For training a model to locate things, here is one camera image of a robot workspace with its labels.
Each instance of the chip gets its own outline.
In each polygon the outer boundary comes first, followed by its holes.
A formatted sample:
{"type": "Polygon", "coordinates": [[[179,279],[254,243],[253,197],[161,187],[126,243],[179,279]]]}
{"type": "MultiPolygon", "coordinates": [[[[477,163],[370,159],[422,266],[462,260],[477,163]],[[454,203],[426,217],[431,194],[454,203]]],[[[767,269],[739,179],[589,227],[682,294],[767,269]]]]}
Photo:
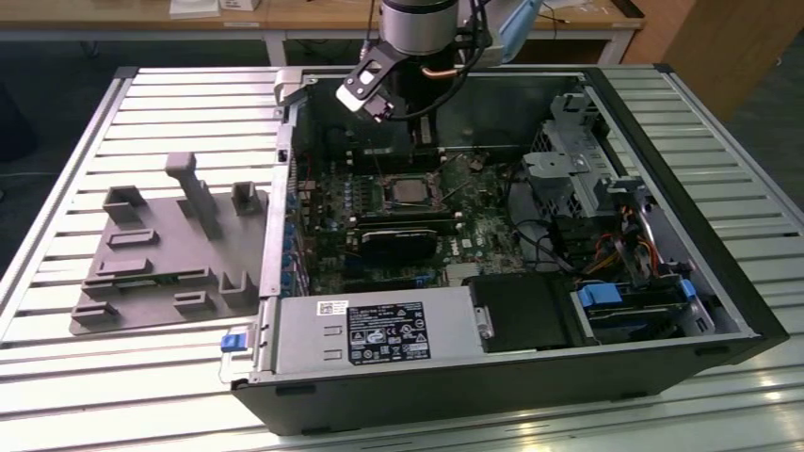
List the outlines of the chip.
{"type": "Polygon", "coordinates": [[[422,179],[399,179],[394,182],[391,193],[395,202],[425,203],[430,198],[422,179]]]}

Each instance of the power supply label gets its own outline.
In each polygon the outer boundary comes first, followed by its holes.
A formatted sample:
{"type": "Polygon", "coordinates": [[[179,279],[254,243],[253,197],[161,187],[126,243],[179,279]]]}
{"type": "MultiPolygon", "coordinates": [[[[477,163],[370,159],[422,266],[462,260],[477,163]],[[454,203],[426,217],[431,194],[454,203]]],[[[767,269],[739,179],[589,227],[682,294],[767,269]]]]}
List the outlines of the power supply label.
{"type": "Polygon", "coordinates": [[[395,363],[430,359],[430,337],[421,302],[347,309],[350,363],[395,363]]]}

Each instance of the black plastic cover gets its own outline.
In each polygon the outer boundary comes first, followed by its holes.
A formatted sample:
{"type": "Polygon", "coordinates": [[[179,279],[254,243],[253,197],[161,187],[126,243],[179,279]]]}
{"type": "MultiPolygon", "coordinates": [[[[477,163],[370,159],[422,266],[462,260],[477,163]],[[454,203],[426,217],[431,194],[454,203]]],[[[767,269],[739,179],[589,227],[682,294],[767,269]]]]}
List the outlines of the black plastic cover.
{"type": "Polygon", "coordinates": [[[586,346],[573,282],[561,273],[485,275],[467,280],[473,302],[490,310],[490,353],[586,346]]]}

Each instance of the wooden table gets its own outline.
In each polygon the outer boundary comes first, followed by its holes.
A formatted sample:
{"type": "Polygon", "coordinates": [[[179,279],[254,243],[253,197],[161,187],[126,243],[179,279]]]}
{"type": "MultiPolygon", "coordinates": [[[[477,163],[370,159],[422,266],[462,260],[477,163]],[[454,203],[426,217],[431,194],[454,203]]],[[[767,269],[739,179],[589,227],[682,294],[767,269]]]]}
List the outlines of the wooden table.
{"type": "Polygon", "coordinates": [[[267,15],[267,1],[174,21],[170,0],[2,0],[0,40],[266,40],[267,15]]]}
{"type": "MultiPolygon", "coordinates": [[[[366,37],[371,0],[270,0],[269,51],[273,65],[286,66],[286,40],[362,40],[366,37]]],[[[619,64],[634,33],[645,20],[629,18],[611,0],[555,11],[561,23],[539,17],[530,40],[605,40],[598,63],[619,64]]],[[[375,14],[373,29],[381,26],[375,14]]]]}
{"type": "MultiPolygon", "coordinates": [[[[255,12],[174,21],[169,0],[3,0],[0,40],[262,40],[271,64],[286,66],[286,40],[363,39],[369,6],[370,0],[263,0],[255,12]]],[[[619,63],[642,19],[627,18],[611,0],[558,9],[555,17],[567,23],[539,18],[531,40],[605,40],[599,62],[619,63]]]]}

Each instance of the motherboard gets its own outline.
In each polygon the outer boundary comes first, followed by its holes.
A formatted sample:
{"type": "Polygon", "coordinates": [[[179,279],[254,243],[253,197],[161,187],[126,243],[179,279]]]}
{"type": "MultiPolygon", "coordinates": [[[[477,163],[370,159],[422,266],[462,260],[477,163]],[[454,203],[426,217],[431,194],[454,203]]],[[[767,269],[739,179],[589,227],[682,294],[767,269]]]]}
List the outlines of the motherboard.
{"type": "Polygon", "coordinates": [[[393,172],[413,165],[390,154],[351,154],[303,185],[311,293],[443,287],[523,271],[502,203],[509,165],[481,150],[442,149],[429,171],[393,172]]]}

